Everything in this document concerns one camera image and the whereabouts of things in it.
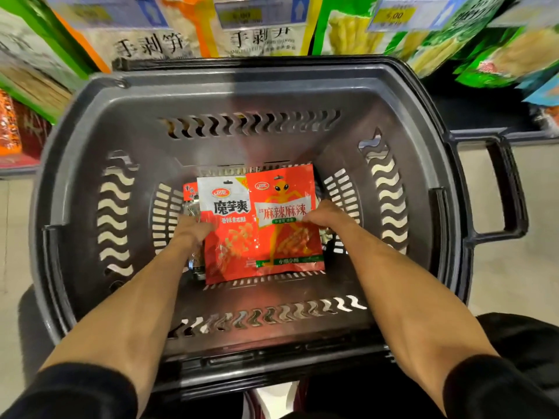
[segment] floor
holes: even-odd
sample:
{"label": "floor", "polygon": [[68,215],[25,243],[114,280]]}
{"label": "floor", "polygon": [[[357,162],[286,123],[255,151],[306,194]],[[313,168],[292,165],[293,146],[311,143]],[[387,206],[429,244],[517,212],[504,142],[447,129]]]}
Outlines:
{"label": "floor", "polygon": [[[470,309],[476,315],[519,313],[559,325],[559,145],[518,147],[514,154],[530,230],[523,239],[476,248]],[[503,219],[489,156],[484,150],[461,155],[476,229],[497,230]],[[32,185],[30,179],[0,181],[0,412],[21,393],[45,355],[35,353],[33,358],[26,353],[22,361],[29,341],[45,334],[30,291],[27,225]],[[285,384],[259,392],[261,399],[279,406],[269,412],[270,419],[286,413],[284,394],[289,391]]]}

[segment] black sleeve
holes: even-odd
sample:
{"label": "black sleeve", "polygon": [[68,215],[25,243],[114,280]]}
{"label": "black sleeve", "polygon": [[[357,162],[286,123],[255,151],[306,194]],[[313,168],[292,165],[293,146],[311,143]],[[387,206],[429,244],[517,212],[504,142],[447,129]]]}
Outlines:
{"label": "black sleeve", "polygon": [[448,419],[557,419],[559,406],[508,360],[478,355],[448,375],[443,390]]}
{"label": "black sleeve", "polygon": [[39,372],[0,419],[135,419],[136,391],[122,374],[64,363]]}

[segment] hand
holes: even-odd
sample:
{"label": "hand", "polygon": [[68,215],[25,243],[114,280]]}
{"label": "hand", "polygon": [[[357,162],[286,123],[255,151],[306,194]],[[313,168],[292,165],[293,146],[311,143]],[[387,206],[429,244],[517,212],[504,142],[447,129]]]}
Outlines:
{"label": "hand", "polygon": [[212,223],[198,222],[193,216],[181,214],[171,241],[198,245],[214,229],[215,226]]}
{"label": "hand", "polygon": [[337,232],[337,229],[345,223],[355,223],[346,212],[327,199],[322,200],[316,210],[307,213],[303,218],[303,221],[331,228],[335,232]]}

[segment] green package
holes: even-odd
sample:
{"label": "green package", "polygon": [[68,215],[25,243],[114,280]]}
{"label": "green package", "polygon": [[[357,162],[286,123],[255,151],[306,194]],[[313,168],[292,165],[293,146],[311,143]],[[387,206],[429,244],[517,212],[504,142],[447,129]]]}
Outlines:
{"label": "green package", "polygon": [[559,27],[507,28],[498,42],[483,50],[457,81],[476,88],[510,85],[559,61]]}
{"label": "green package", "polygon": [[367,32],[377,0],[323,0],[313,55],[390,54],[406,32]]}
{"label": "green package", "polygon": [[0,0],[0,88],[50,122],[94,65],[42,0]]}
{"label": "green package", "polygon": [[408,63],[419,77],[433,73],[479,33],[504,0],[467,0],[440,31],[430,32]]}

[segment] forearm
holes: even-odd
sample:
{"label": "forearm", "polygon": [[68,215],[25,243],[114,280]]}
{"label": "forearm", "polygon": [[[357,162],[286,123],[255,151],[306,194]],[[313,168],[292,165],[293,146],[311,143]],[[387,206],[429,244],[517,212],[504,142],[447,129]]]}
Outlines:
{"label": "forearm", "polygon": [[353,220],[335,230],[398,364],[441,409],[448,373],[474,354],[494,354],[467,307],[435,277]]}
{"label": "forearm", "polygon": [[171,243],[128,283],[88,313],[56,346],[42,368],[65,362],[115,369],[145,407],[157,372],[185,263],[196,243]]}

